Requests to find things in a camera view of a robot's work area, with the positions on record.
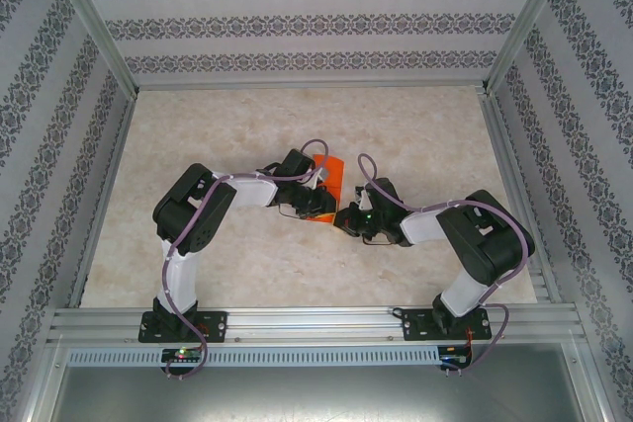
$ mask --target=black servo bracket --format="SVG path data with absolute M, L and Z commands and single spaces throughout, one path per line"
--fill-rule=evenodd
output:
M 392 315 L 402 322 L 405 341 L 465 340 L 471 332 L 473 340 L 490 340 L 493 337 L 488 312 L 476 308 L 456 319 L 448 333 L 444 333 L 433 320 L 432 308 L 394 308 Z
M 227 320 L 228 313 L 225 311 L 198 310 L 193 315 L 193 324 L 205 336 L 207 343 L 225 341 Z M 146 311 L 140 321 L 138 341 L 140 343 L 198 343 L 200 339 L 191 330 L 184 336 L 177 334 L 164 320 L 158 318 L 154 311 Z

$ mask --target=patterned wallpaper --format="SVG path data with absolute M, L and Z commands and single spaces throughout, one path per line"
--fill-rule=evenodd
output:
M 0 421 L 66 306 L 130 106 L 69 0 L 0 3 Z
M 497 91 L 546 252 L 633 420 L 631 0 L 548 0 Z
M 141 85 L 485 79 L 525 0 L 94 0 Z

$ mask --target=marble floor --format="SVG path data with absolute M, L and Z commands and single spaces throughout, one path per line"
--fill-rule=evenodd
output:
M 360 152 L 410 205 L 481 188 L 507 205 L 471 87 L 142 92 L 82 306 L 151 306 L 162 264 L 151 213 L 191 163 L 252 171 L 313 137 L 345 161 L 343 206 L 364 183 Z M 238 209 L 203 251 L 197 293 L 200 306 L 430 304 L 459 269 L 445 240 L 370 247 L 329 224 Z M 491 301 L 536 301 L 527 271 Z

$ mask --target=purple cable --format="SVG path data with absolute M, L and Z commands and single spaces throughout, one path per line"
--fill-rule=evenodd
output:
M 371 178 L 369 176 L 369 173 L 367 173 L 367 170 L 365 169 L 365 167 L 363 166 L 363 158 L 366 158 L 370 161 L 370 163 L 372 164 L 372 166 L 374 167 L 374 178 Z M 518 225 L 514 222 L 514 220 L 508 216 L 506 213 L 504 213 L 503 211 L 500 211 L 494 207 L 491 207 L 490 205 L 486 205 L 485 203 L 480 203 L 480 202 L 476 202 L 473 200 L 452 200 L 449 201 L 447 203 L 438 203 L 437 205 L 431 205 L 429 207 L 424 207 L 424 208 L 414 208 L 414 207 L 410 207 L 409 205 L 406 205 L 405 203 L 401 202 L 400 200 L 392 197 L 389 193 L 387 193 L 385 190 L 383 190 L 382 188 L 380 188 L 376 182 L 374 181 L 374 179 L 376 178 L 377 175 L 377 166 L 376 166 L 376 162 L 374 161 L 374 159 L 369 156 L 366 153 L 361 153 L 360 155 L 358 155 L 358 166 L 360 167 L 360 171 L 362 172 L 363 176 L 365 177 L 365 180 L 367 180 L 367 183 L 369 183 L 372 187 L 374 187 L 376 189 L 376 191 L 378 193 L 380 193 L 382 196 L 384 196 L 386 199 L 388 199 L 390 202 L 394 203 L 395 205 L 398 205 L 399 207 L 407 210 L 407 211 L 421 211 L 421 212 L 426 212 L 426 211 L 439 211 L 439 210 L 444 210 L 446 208 L 450 208 L 450 207 L 454 207 L 457 205 L 468 205 L 471 207 L 476 207 L 476 208 L 481 208 L 482 210 L 486 210 L 491 212 L 492 214 L 497 215 L 498 217 L 500 217 L 501 219 L 503 219 L 514 231 L 514 233 L 516 234 L 516 237 L 518 238 L 520 244 L 521 244 L 521 262 L 519 263 L 519 265 L 516 267 L 516 269 L 514 269 L 512 272 L 510 272 L 509 274 L 505 275 L 505 276 L 501 276 L 499 279 L 497 279 L 497 281 L 488 289 L 488 291 L 482 296 L 482 298 L 480 298 L 480 303 L 484 303 L 489 296 L 491 296 L 493 294 L 493 292 L 498 289 L 498 287 L 503 284 L 504 282 L 509 281 L 510 279 L 512 279 L 514 276 L 516 276 L 519 272 L 521 272 L 523 270 L 523 268 L 525 267 L 525 264 L 527 264 L 527 257 L 529 255 L 529 250 L 527 247 L 527 241 L 525 240 L 525 236 L 523 235 L 523 232 L 521 231 L 521 229 L 518 227 Z
M 369 162 L 374 167 L 374 178 L 371 178 L 369 176 L 369 173 L 367 173 L 367 170 L 363 166 L 363 158 L 368 159 Z M 360 155 L 358 155 L 358 166 L 360 167 L 360 171 L 362 172 L 363 176 L 367 180 L 367 183 L 369 183 L 372 187 L 374 187 L 377 192 L 379 192 L 382 196 L 384 196 L 390 202 L 392 202 L 395 205 L 398 205 L 399 207 L 401 207 L 401 208 L 403 208 L 403 209 L 405 209 L 407 211 L 415 211 L 415 212 L 417 212 L 417 211 L 420 211 L 420 212 L 439 211 L 439 210 L 445 210 L 445 209 L 447 209 L 449 207 L 453 207 L 453 206 L 456 206 L 456 205 L 466 205 L 466 206 L 481 208 L 482 210 L 489 211 L 492 214 L 495 214 L 498 217 L 500 217 L 501 219 L 503 219 L 512 228 L 512 230 L 516 234 L 516 237 L 518 238 L 519 242 L 521 243 L 521 262 L 516 267 L 516 269 L 514 269 L 512 272 L 510 272 L 509 274 L 507 274 L 505 276 L 502 276 L 499 279 L 497 279 L 497 281 L 479 299 L 479 304 L 480 305 L 484 305 L 486 300 L 488 299 L 488 297 L 490 297 L 499 288 L 499 286 L 501 284 L 503 284 L 504 282 L 507 282 L 510 279 L 512 279 L 519 272 L 521 272 L 523 270 L 523 268 L 525 267 L 525 264 L 527 263 L 527 257 L 529 255 L 529 250 L 528 250 L 528 247 L 527 247 L 527 241 L 525 240 L 525 236 L 523 235 L 523 232 L 518 227 L 518 225 L 514 222 L 514 220 L 510 216 L 508 216 L 503 211 L 497 210 L 496 208 L 491 207 L 490 205 L 486 205 L 485 203 L 476 202 L 474 200 L 452 200 L 452 201 L 449 201 L 447 203 L 438 203 L 437 205 L 431 205 L 430 207 L 424 207 L 424 208 L 410 207 L 409 205 L 406 205 L 405 203 L 401 202 L 400 200 L 392 197 L 390 194 L 388 194 L 385 190 L 383 190 L 382 188 L 380 188 L 376 184 L 376 182 L 374 180 L 376 179 L 376 176 L 378 175 L 378 167 L 376 166 L 376 161 L 370 155 L 368 155 L 366 153 L 361 153 Z M 495 308 L 502 308 L 504 313 L 505 313 L 505 319 L 503 320 L 503 323 L 501 324 L 501 328 L 499 329 L 497 335 L 495 335 L 495 338 L 493 338 L 493 341 L 490 343 L 490 345 L 488 346 L 486 351 L 484 351 L 482 356 L 480 356 L 475 362 L 473 362 L 473 364 L 471 364 L 466 370 L 463 370 L 463 371 L 467 371 L 467 370 L 469 371 L 471 368 L 473 368 L 476 365 L 478 365 L 483 359 L 485 359 L 488 356 L 490 351 L 495 347 L 495 345 L 497 344 L 498 340 L 501 338 L 501 335 L 503 334 L 503 331 L 505 331 L 505 327 L 507 326 L 507 323 L 509 321 L 510 312 L 509 312 L 507 306 L 503 305 L 502 303 L 488 303 L 485 306 L 495 307 Z
M 190 378 L 191 376 L 193 376 L 195 373 L 197 373 L 199 370 L 202 369 L 202 367 L 207 362 L 207 357 L 209 356 L 209 346 L 207 345 L 207 340 L 205 339 L 205 335 L 203 335 L 202 332 L 198 328 L 196 328 L 187 318 L 185 318 L 185 316 L 178 310 L 178 308 L 176 307 L 176 303 L 174 303 L 174 300 L 171 297 L 169 286 L 167 285 L 167 270 L 169 269 L 169 262 L 171 261 L 171 258 L 174 255 L 174 252 L 176 252 L 176 249 L 178 248 L 180 243 L 185 239 L 185 237 L 187 237 L 187 234 L 191 232 L 191 229 L 196 224 L 196 221 L 200 217 L 200 214 L 202 214 L 202 211 L 205 209 L 205 206 L 209 202 L 211 195 L 218 188 L 220 183 L 225 182 L 226 180 L 230 180 L 231 178 L 256 178 L 258 180 L 264 180 L 267 182 L 293 182 L 296 180 L 303 180 L 304 178 L 310 178 L 313 175 L 320 172 L 323 166 L 325 165 L 327 158 L 329 157 L 329 147 L 327 146 L 327 143 L 325 143 L 324 140 L 321 140 L 320 138 L 313 138 L 312 140 L 308 140 L 304 144 L 304 146 L 301 148 L 301 151 L 303 152 L 306 149 L 306 147 L 312 143 L 320 143 L 321 145 L 323 145 L 323 148 L 325 149 L 325 152 L 323 154 L 323 160 L 321 161 L 320 165 L 316 167 L 314 170 L 311 170 L 310 172 L 304 173 L 302 175 L 298 175 L 296 177 L 271 177 L 268 175 L 263 175 L 261 173 L 235 173 L 232 175 L 224 175 L 218 178 L 213 183 L 213 185 L 211 186 L 211 188 L 209 189 L 205 197 L 200 202 L 198 209 L 196 210 L 196 212 L 194 212 L 194 215 L 191 216 L 191 219 L 189 219 L 189 222 L 187 223 L 185 228 L 182 230 L 182 232 L 176 238 L 173 244 L 171 244 L 171 246 L 169 247 L 169 250 L 167 251 L 167 256 L 165 257 L 165 261 L 163 262 L 163 265 L 162 265 L 162 288 L 165 292 L 165 298 L 167 300 L 167 303 L 169 303 L 169 306 L 171 307 L 171 310 L 173 311 L 173 313 L 200 339 L 200 343 L 203 349 L 203 357 L 201 358 L 198 366 L 196 366 L 189 373 L 178 376 L 179 380 Z M 167 365 L 165 366 L 165 372 L 167 373 L 168 378 L 171 378 L 172 376 L 174 376 L 171 373 L 169 373 L 170 366 L 171 366 L 171 361 L 167 362 Z

